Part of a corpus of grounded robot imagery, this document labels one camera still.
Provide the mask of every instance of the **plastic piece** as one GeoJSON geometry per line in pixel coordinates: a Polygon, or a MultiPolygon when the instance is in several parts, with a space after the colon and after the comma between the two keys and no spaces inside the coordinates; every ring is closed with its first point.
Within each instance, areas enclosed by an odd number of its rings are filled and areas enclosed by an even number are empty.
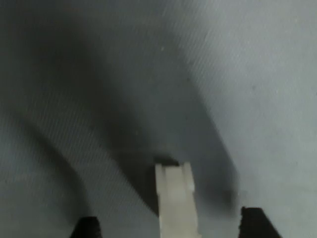
{"type": "Polygon", "coordinates": [[[156,165],[161,238],[200,238],[193,192],[195,184],[189,163],[156,165]]]}

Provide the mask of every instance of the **white plastic block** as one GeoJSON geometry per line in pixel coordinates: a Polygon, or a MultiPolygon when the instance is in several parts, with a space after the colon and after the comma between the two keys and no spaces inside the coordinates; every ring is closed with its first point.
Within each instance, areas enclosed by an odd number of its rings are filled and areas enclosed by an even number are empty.
{"type": "Polygon", "coordinates": [[[193,192],[195,184],[189,163],[156,165],[161,238],[200,238],[193,192]]]}

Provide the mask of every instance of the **gray fabric surface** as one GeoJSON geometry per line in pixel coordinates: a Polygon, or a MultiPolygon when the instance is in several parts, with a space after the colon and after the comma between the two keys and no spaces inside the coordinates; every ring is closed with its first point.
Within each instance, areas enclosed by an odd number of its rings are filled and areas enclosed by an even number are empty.
{"type": "Polygon", "coordinates": [[[192,163],[203,237],[237,237],[242,205],[317,235],[315,1],[0,6],[2,237],[97,215],[105,237],[158,238],[162,157],[192,163]]]}

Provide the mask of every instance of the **gray cloth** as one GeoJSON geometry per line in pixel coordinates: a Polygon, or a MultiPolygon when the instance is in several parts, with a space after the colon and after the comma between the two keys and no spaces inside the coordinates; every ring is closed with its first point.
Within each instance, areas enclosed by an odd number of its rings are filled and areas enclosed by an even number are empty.
{"type": "Polygon", "coordinates": [[[240,206],[315,237],[317,3],[1,4],[1,237],[159,237],[147,171],[190,161],[203,237],[240,206]]]}

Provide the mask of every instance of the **textured surface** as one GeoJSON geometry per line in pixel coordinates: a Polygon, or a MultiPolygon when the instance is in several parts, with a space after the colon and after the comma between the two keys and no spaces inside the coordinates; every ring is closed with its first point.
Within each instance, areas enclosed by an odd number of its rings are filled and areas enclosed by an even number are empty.
{"type": "Polygon", "coordinates": [[[316,237],[316,8],[2,1],[1,236],[96,215],[109,237],[158,238],[143,174],[172,157],[192,163],[203,237],[237,237],[237,185],[283,237],[316,237]]]}

